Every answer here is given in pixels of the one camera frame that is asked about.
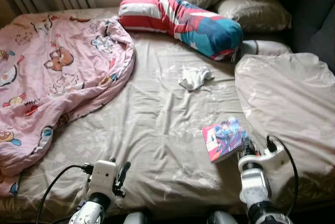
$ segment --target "pink comforter with cartoon print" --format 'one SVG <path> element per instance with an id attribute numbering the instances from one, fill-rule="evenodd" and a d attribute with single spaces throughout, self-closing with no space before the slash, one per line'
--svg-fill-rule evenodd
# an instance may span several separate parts
<path id="1" fill-rule="evenodd" d="M 48 150 L 60 124 L 113 99 L 133 69 L 115 18 L 22 15 L 0 30 L 0 197 Z"/>

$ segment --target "crumpled white tissue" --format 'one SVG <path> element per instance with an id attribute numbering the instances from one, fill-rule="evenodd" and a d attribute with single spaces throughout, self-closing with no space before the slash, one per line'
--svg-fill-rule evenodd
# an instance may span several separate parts
<path id="1" fill-rule="evenodd" d="M 183 74 L 178 83 L 188 91 L 194 91 L 203 86 L 205 80 L 211 80 L 214 76 L 206 66 L 199 68 L 184 67 Z"/>

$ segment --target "comic book cover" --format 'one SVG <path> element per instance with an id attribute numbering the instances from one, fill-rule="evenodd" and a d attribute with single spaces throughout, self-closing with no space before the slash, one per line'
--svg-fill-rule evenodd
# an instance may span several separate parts
<path id="1" fill-rule="evenodd" d="M 220 124 L 204 127 L 202 130 L 210 160 L 214 163 L 239 151 L 242 138 L 248 135 L 233 117 Z"/>

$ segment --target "black wire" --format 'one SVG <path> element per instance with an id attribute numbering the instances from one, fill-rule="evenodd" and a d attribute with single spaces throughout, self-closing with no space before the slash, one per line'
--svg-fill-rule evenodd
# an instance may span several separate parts
<path id="1" fill-rule="evenodd" d="M 294 207 L 295 207 L 295 204 L 297 202 L 297 198 L 298 198 L 298 190 L 299 190 L 299 176 L 298 176 L 298 171 L 297 171 L 297 167 L 295 166 L 295 163 L 294 163 L 294 160 L 292 158 L 292 155 L 291 153 L 289 152 L 288 148 L 286 147 L 286 145 L 276 136 L 274 135 L 271 135 L 272 137 L 276 138 L 276 140 L 278 140 L 284 150 L 286 151 L 288 157 L 289 157 L 289 160 L 291 161 L 291 164 L 292 164 L 292 167 L 293 167 L 293 172 L 294 172 L 294 194 L 293 194 L 293 200 L 292 200 L 292 203 L 291 203 L 291 206 L 289 208 L 289 210 L 287 211 L 287 216 L 290 216 L 290 214 L 292 213 Z"/>
<path id="2" fill-rule="evenodd" d="M 62 218 L 62 219 L 56 220 L 56 221 L 54 221 L 54 222 L 51 223 L 51 224 L 59 224 L 59 223 L 61 223 L 61 222 L 63 222 L 63 221 L 70 220 L 71 217 L 72 217 L 72 215 L 69 215 L 69 216 L 64 217 L 64 218 Z"/>
<path id="3" fill-rule="evenodd" d="M 78 167 L 78 168 L 81 168 L 82 169 L 82 166 L 80 165 L 69 165 L 68 167 L 66 167 L 62 172 L 60 172 L 56 178 L 54 178 L 54 180 L 52 181 L 52 183 L 50 184 L 50 186 L 48 187 L 48 189 L 46 190 L 46 192 L 44 193 L 43 197 L 42 197 L 42 200 L 41 200 L 41 203 L 40 203 L 40 206 L 38 208 L 38 212 L 37 212 L 37 215 L 36 215 L 36 221 L 35 221 L 35 224 L 39 224 L 39 220 L 40 220 L 40 216 L 41 216 L 41 212 L 42 212 L 42 208 L 43 208 L 43 204 L 44 204 L 44 201 L 49 193 L 49 191 L 51 190 L 52 186 L 56 183 L 56 181 L 59 179 L 60 176 L 63 175 L 63 173 L 65 173 L 68 169 L 71 169 L 73 167 Z"/>

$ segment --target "gray bed sheet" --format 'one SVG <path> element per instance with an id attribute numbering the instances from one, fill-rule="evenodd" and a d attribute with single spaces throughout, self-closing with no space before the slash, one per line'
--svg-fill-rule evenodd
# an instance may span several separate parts
<path id="1" fill-rule="evenodd" d="M 66 13 L 101 18 L 117 14 L 117 8 Z M 124 184 L 126 197 L 117 199 L 109 215 L 139 209 L 150 210 L 154 218 L 204 214 L 214 208 L 244 212 L 236 159 L 211 164 L 201 132 L 230 116 L 249 131 L 235 87 L 235 66 L 212 61 L 163 34 L 130 34 L 137 55 L 127 85 L 99 111 L 55 131 L 47 155 L 22 172 L 19 194 L 0 199 L 1 221 L 34 220 L 43 193 L 63 168 L 111 157 L 119 164 L 130 161 L 131 168 Z M 189 93 L 177 82 L 184 66 L 207 66 L 215 78 Z M 292 199 L 281 197 L 293 173 L 285 176 L 274 186 L 280 206 Z M 309 188 L 315 189 L 318 184 Z M 47 197 L 41 220 L 71 214 L 86 192 L 87 175 L 69 170 Z M 328 192 L 321 199 L 329 199 Z"/>

